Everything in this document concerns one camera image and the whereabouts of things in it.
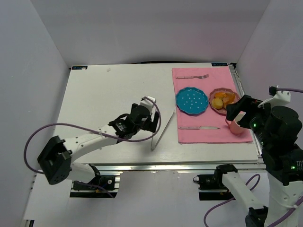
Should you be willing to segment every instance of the teal plate with dots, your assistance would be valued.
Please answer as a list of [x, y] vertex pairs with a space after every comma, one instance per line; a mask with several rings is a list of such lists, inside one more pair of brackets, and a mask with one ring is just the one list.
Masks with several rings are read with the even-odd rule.
[[208, 107], [208, 98], [202, 90], [186, 87], [177, 93], [176, 104], [186, 114], [198, 115]]

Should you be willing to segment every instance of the silver fork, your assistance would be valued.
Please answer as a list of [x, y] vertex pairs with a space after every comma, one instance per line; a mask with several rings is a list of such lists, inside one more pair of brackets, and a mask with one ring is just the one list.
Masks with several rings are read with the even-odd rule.
[[187, 77], [176, 77], [176, 79], [192, 79], [192, 78], [198, 78], [198, 79], [205, 79], [208, 78], [209, 75], [206, 74], [204, 76], [187, 76]]

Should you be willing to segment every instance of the pink cup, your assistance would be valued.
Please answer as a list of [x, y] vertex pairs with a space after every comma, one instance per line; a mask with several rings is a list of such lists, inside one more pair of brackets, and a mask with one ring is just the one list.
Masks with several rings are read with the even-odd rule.
[[241, 114], [238, 114], [238, 116], [235, 117], [235, 119], [229, 123], [226, 119], [225, 119], [225, 122], [227, 123], [230, 131], [233, 133], [233, 134], [241, 134], [245, 131], [245, 128], [241, 128], [237, 122], [240, 121], [242, 119], [242, 117], [244, 116], [245, 114], [244, 113], [241, 113]]

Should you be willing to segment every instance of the white wall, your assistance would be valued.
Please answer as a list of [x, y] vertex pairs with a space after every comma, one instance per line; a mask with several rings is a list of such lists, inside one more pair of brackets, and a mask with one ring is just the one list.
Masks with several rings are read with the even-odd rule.
[[[268, 87], [303, 89], [303, 1], [272, 0], [238, 62], [246, 94], [268, 98]], [[303, 121], [303, 94], [289, 107]], [[303, 146], [303, 133], [298, 144]]]
[[[68, 68], [29, 0], [1, 1], [0, 31], [0, 225], [18, 227], [33, 179], [23, 163], [24, 144], [35, 129], [56, 121]], [[31, 164], [50, 132], [31, 144]]]
[[69, 66], [237, 62], [269, 0], [32, 0]]

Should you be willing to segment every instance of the pink towel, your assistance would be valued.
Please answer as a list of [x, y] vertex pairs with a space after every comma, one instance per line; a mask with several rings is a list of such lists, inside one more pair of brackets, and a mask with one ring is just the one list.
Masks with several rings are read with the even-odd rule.
[[[182, 76], [203, 76], [206, 79], [176, 79]], [[222, 68], [192, 68], [172, 69], [175, 94], [185, 87], [196, 87], [205, 92], [207, 96], [216, 88], [225, 87], [236, 92], [234, 82], [228, 67]], [[179, 126], [216, 126], [220, 129], [185, 130], [178, 129], [179, 143], [244, 143], [251, 142], [249, 130], [240, 135], [234, 135], [229, 130], [225, 116], [217, 114], [208, 105], [206, 111], [199, 116], [189, 116], [177, 107], [177, 122]]]

